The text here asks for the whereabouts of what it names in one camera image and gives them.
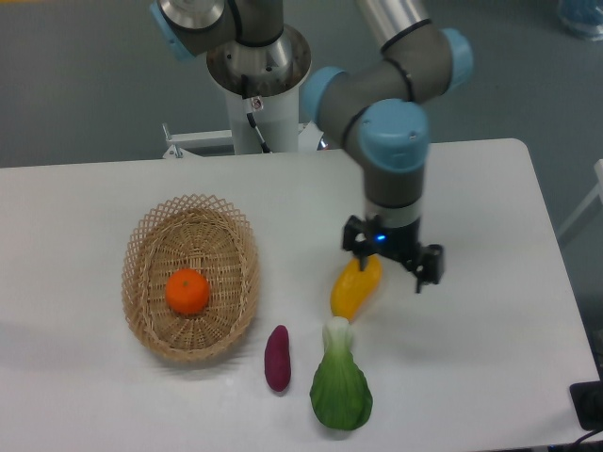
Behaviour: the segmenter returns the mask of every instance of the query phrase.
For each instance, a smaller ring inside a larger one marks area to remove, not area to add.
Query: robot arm
[[[418,240],[430,146],[418,105],[466,81],[473,56],[460,33],[433,26],[420,0],[357,3],[383,59],[354,75],[321,69],[306,83],[302,104],[364,172],[365,219],[348,220],[344,250],[359,258],[361,269],[374,253],[400,262],[416,276],[418,292],[423,283],[439,283],[444,272],[444,249]],[[151,12],[179,59],[207,52],[214,80],[243,100],[278,96],[309,71],[307,42],[284,25],[282,0],[155,0]],[[295,137],[297,111],[289,122]],[[292,147],[284,122],[272,129],[267,141],[279,151]],[[237,131],[251,147],[251,128]]]
[[[418,0],[357,0],[382,61],[349,75],[323,68],[306,83],[302,104],[318,127],[364,172],[365,219],[351,217],[343,248],[364,268],[370,254],[400,262],[423,283],[439,283],[444,249],[418,241],[427,117],[418,106],[466,81],[473,57],[455,30],[439,31]]]
[[[283,2],[273,0],[155,0],[151,12],[178,59],[226,42],[262,47],[283,33]]]

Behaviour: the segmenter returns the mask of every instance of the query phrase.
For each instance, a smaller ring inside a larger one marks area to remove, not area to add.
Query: silver metal cylinder
[[[365,216],[367,219],[379,216],[384,228],[401,228],[414,223],[421,217],[422,200],[422,198],[419,198],[416,202],[406,207],[390,209],[365,199]]]
[[[249,47],[231,41],[207,52],[207,68],[224,89],[242,95],[275,96],[297,86],[310,70],[310,46],[302,34],[286,25],[270,45]],[[247,86],[243,87],[243,75]]]
[[[190,30],[208,28],[224,12],[224,0],[159,0],[159,6],[168,19]]]
[[[380,46],[399,32],[429,19],[421,0],[356,0]]]

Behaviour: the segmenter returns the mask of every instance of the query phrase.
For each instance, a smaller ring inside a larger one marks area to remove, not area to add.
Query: green leafy vegetable
[[[324,357],[310,398],[314,414],[328,428],[355,430],[367,422],[373,407],[365,374],[350,352],[351,338],[350,322],[343,317],[333,317],[322,329]]]

